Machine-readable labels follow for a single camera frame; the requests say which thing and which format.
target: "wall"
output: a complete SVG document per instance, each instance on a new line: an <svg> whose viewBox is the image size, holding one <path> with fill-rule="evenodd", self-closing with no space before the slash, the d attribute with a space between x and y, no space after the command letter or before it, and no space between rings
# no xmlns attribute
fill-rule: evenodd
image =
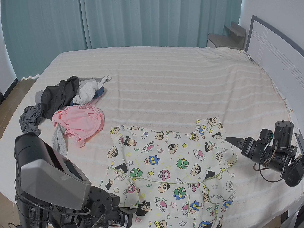
<svg viewBox="0 0 304 228"><path fill-rule="evenodd" d="M242 0L239 25L249 33L251 17L274 26L304 48L304 0Z"/></svg>
<svg viewBox="0 0 304 228"><path fill-rule="evenodd" d="M12 67L4 43L2 26L1 26L1 16L0 16L0 91L3 95L15 79L16 79L16 74Z"/></svg>

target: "nightstand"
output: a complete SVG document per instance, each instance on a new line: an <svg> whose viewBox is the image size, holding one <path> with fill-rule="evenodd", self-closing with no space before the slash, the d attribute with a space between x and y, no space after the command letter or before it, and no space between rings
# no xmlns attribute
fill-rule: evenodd
<svg viewBox="0 0 304 228"><path fill-rule="evenodd" d="M243 49L246 30L235 22L231 22L231 26L224 26L224 28L229 32L229 35L222 36L216 34L208 34L207 47L228 47L239 50Z"/></svg>

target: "bed sheet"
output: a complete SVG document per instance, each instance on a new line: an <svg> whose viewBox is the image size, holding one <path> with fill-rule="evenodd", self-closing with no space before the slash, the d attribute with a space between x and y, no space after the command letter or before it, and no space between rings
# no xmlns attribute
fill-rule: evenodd
<svg viewBox="0 0 304 228"><path fill-rule="evenodd" d="M77 148L67 138L67 158L99 186L106 169L106 152L112 146L110 128L133 125L151 129L190 132L196 119L218 115L229 136L259 137L262 128L274 129L288 120L285 103L266 72L238 50L229 48L123 47L61 53L41 74L18 106L0 141L0 192L14 201L14 142L22 134L19 117L34 105L35 93L72 75L80 78L112 75L104 96L96 104L105 115L103 131ZM51 144L54 126L39 125L40 138ZM241 156L229 170L235 174L237 199L226 211L225 228L262 227L286 211L302 195L303 184L268 183ZM269 180L279 174L264 171Z"/></svg>

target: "headboard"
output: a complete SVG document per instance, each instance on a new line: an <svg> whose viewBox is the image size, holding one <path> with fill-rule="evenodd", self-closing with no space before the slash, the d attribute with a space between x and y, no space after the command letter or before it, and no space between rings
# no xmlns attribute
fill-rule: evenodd
<svg viewBox="0 0 304 228"><path fill-rule="evenodd" d="M291 121L295 122L296 116L304 133L304 50L275 27L252 16L245 51L268 73L285 99Z"/></svg>

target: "teal curtain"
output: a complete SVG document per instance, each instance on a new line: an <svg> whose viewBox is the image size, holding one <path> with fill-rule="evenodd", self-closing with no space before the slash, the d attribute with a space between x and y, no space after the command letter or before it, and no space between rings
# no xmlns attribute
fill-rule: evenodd
<svg viewBox="0 0 304 228"><path fill-rule="evenodd" d="M18 79L61 52L100 47L205 47L238 23L242 0L2 0L3 35Z"/></svg>
<svg viewBox="0 0 304 228"><path fill-rule="evenodd" d="M79 0L1 0L1 21L19 80L41 74L61 52L87 49Z"/></svg>

